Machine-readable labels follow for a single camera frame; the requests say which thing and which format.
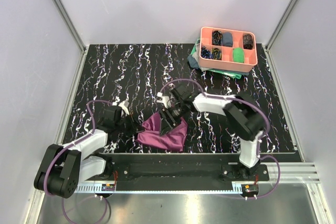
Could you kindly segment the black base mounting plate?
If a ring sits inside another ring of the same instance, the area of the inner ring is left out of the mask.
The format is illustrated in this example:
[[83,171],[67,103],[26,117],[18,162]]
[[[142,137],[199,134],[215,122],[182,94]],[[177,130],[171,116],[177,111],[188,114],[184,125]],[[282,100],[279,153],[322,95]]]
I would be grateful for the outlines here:
[[111,180],[113,172],[118,180],[138,177],[213,177],[228,181],[266,182],[269,180],[266,165],[257,162],[246,168],[238,154],[98,154],[107,160],[108,170],[90,180]]

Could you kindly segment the colourful band bundle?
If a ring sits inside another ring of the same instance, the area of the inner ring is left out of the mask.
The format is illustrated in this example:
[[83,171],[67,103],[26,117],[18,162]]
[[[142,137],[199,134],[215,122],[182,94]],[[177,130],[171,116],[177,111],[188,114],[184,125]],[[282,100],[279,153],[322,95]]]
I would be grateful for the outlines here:
[[201,57],[204,59],[211,59],[211,52],[206,48],[202,47],[201,48]]
[[212,31],[212,45],[221,46],[222,45],[223,34],[220,30]]
[[212,48],[211,59],[221,60],[222,59],[222,51],[219,48]]

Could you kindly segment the colourful band bundle middle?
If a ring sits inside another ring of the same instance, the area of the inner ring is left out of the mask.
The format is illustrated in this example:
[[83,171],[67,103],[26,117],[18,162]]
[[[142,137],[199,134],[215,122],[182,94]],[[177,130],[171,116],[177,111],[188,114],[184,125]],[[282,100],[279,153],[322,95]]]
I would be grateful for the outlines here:
[[212,48],[211,59],[221,60],[222,59],[222,51],[219,48]]

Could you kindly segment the dark patterned rolled napkin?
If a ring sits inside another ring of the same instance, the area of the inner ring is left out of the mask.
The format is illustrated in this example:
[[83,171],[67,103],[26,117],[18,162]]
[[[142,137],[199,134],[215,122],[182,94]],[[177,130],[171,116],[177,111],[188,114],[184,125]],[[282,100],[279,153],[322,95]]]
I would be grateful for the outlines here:
[[244,34],[243,35],[243,48],[252,50],[254,47],[254,40],[251,34]]

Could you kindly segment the pink compartment tray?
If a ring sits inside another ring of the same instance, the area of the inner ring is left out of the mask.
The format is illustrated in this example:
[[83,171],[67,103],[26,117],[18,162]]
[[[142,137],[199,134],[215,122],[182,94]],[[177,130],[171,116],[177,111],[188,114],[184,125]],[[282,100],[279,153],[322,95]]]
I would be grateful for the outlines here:
[[[212,45],[212,31],[220,30],[222,33],[230,32],[233,36],[233,46],[215,46]],[[243,48],[243,35],[251,34],[254,40],[254,47],[252,50]],[[233,71],[241,73],[249,73],[257,64],[257,49],[256,49],[256,37],[252,32],[241,31],[241,30],[231,30],[224,28],[215,28],[215,27],[202,27],[200,33],[200,52],[199,52],[199,65],[204,68],[218,69],[224,71]],[[219,48],[222,51],[222,59],[204,59],[201,57],[201,48],[206,47],[210,52],[212,48]],[[233,49],[242,48],[245,54],[244,63],[233,62]]]

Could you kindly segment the colourful band bundle left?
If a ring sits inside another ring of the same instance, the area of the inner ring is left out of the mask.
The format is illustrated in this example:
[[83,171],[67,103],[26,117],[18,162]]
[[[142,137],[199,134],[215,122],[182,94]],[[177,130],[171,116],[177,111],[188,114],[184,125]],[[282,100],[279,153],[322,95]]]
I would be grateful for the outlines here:
[[202,47],[201,48],[201,57],[204,59],[211,59],[211,52],[206,48]]

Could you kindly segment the purple cloth napkin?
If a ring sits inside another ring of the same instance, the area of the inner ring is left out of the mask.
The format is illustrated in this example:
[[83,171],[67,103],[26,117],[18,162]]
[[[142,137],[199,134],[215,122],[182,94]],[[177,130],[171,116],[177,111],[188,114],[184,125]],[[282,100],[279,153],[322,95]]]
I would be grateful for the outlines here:
[[167,151],[182,152],[187,137],[187,122],[181,118],[181,123],[175,129],[162,136],[160,126],[161,118],[156,112],[142,123],[144,131],[138,133],[137,142]]

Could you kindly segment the colourful band bundle top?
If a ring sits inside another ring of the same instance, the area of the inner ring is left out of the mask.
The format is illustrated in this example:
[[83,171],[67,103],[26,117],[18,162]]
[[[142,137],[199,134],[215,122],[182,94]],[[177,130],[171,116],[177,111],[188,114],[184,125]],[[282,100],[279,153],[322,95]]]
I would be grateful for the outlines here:
[[221,46],[222,45],[223,34],[220,30],[212,31],[212,45]]

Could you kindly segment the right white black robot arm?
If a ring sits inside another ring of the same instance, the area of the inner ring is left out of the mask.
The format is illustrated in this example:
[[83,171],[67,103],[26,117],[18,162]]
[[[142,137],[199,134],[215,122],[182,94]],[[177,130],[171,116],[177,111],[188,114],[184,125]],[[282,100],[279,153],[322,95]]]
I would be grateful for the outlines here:
[[215,95],[205,91],[194,92],[183,86],[171,90],[176,99],[174,105],[170,98],[157,93],[157,102],[164,105],[159,111],[160,135],[166,135],[182,122],[182,116],[189,112],[206,112],[223,115],[240,138],[239,176],[250,180],[257,174],[255,166],[260,159],[260,144],[263,135],[270,128],[269,121],[262,110],[243,95]]

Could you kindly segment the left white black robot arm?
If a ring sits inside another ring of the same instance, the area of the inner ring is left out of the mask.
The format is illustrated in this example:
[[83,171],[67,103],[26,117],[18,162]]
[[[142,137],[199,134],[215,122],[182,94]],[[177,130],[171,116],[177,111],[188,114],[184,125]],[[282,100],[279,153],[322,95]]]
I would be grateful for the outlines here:
[[34,179],[34,188],[53,196],[69,198],[80,183],[91,178],[103,180],[115,176],[113,161],[98,151],[111,141],[114,134],[136,134],[143,127],[134,120],[124,100],[105,109],[93,130],[64,145],[47,147]]

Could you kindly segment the blue rolled napkin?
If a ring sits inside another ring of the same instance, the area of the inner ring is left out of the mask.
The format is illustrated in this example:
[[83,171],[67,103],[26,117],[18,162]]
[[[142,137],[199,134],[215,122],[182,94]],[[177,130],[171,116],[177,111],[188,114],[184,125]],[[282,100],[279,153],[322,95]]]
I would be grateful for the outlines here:
[[230,32],[222,33],[222,46],[225,46],[225,47],[233,46],[233,36]]

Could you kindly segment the green rolled napkin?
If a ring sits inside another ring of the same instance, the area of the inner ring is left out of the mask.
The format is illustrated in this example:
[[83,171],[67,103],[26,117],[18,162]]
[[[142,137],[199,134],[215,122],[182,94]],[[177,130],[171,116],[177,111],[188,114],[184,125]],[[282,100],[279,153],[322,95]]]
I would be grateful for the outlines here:
[[233,49],[233,62],[236,63],[244,63],[245,62],[245,54],[242,48],[234,48]]

